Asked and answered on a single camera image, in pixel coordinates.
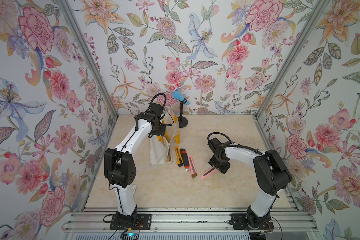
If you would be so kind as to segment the pink utility knife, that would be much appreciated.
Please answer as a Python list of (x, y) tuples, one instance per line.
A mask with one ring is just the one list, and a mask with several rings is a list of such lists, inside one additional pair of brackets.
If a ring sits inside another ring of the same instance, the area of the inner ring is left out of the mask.
[(188, 159), (189, 159), (189, 164), (190, 164), (191, 177), (192, 177), (192, 179), (195, 179), (197, 177), (197, 171), (196, 171), (194, 160), (191, 155), (188, 156)]
[(201, 178), (205, 179), (208, 176), (210, 176), (211, 174), (215, 173), (217, 171), (217, 169), (215, 167), (211, 167), (208, 170), (206, 170), (203, 174), (201, 174)]

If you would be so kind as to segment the white canvas pouch yellow handles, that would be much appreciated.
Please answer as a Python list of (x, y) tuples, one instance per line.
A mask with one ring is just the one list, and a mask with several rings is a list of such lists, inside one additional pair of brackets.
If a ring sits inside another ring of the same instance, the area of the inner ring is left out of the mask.
[(180, 144), (180, 126), (178, 117), (172, 109), (163, 118), (162, 123), (171, 124), (166, 127), (163, 137), (154, 136), (150, 139), (150, 165), (169, 164), (176, 160), (175, 147)]

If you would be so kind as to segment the red black utility knife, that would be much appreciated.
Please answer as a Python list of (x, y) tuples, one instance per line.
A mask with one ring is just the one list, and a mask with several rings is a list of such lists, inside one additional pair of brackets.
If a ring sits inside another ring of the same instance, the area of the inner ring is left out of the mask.
[(180, 149), (180, 154), (183, 160), (183, 165), (187, 172), (190, 171), (190, 163), (189, 163), (189, 157), (187, 154), (187, 151), (185, 149)]

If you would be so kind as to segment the yellow black utility knife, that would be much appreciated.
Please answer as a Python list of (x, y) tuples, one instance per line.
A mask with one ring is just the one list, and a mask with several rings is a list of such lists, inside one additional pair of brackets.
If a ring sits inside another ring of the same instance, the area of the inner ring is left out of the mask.
[(176, 153), (176, 156), (177, 156), (177, 165), (179, 167), (183, 167), (184, 166), (184, 161), (182, 159), (182, 156), (181, 156), (181, 153), (180, 153), (180, 149), (178, 146), (175, 146), (175, 153)]

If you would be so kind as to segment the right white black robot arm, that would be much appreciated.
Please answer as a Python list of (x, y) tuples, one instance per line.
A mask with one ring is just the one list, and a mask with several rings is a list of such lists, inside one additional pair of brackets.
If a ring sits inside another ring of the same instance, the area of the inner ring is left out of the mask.
[(202, 177), (213, 172), (223, 175), (230, 169), (230, 160), (237, 160), (253, 167), (259, 186), (255, 201), (247, 208), (244, 224), (252, 229), (260, 227), (270, 217), (270, 210), (279, 195), (292, 181), (292, 175), (279, 153), (275, 150), (261, 152), (248, 146), (235, 144), (231, 139), (222, 143), (218, 138), (207, 138), (208, 147), (213, 152), (209, 160), (210, 170)]

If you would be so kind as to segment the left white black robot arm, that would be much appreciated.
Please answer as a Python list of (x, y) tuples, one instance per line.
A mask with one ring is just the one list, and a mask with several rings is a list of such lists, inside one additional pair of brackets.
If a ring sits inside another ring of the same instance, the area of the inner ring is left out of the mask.
[(164, 115), (165, 107), (149, 104), (146, 111), (134, 116), (135, 123), (126, 137), (104, 153), (105, 178), (109, 182), (109, 190), (116, 192), (117, 213), (122, 216), (130, 217), (137, 210), (134, 193), (130, 188), (137, 175), (134, 155), (144, 139), (165, 134), (166, 126), (162, 123)]

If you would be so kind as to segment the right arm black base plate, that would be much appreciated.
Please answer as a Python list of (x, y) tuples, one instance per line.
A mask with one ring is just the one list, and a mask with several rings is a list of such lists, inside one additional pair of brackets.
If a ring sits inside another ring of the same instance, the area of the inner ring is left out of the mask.
[(256, 230), (256, 231), (271, 231), (274, 229), (274, 224), (270, 214), (263, 217), (257, 217), (255, 214), (231, 214), (229, 224), (233, 226), (234, 230)]

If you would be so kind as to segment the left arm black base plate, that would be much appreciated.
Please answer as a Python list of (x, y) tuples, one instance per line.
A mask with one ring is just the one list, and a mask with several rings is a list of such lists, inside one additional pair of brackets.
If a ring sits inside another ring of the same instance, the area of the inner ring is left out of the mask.
[(110, 230), (150, 230), (152, 224), (151, 214), (132, 213), (130, 216), (122, 215), (117, 212), (112, 216)]

